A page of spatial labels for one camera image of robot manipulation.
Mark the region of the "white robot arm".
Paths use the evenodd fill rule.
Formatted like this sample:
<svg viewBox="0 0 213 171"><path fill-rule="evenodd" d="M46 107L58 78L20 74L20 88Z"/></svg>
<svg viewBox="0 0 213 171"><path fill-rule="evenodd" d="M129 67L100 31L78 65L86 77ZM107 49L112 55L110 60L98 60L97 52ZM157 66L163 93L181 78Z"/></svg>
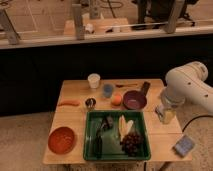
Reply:
<svg viewBox="0 0 213 171"><path fill-rule="evenodd" d="M155 108L159 120L169 124L186 99L213 113L213 87L205 83L207 77L208 69L199 61L169 70L166 87L160 93L161 103Z"/></svg>

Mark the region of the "white and yellow gripper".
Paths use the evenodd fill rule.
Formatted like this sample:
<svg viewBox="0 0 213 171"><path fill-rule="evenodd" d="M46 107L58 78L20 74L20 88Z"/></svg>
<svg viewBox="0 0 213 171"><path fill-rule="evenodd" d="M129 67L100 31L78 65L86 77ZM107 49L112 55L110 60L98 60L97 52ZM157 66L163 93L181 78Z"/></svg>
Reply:
<svg viewBox="0 0 213 171"><path fill-rule="evenodd" d="M165 108L162 104L155 108L155 112L163 124L169 124L176 114L175 110L171 108Z"/></svg>

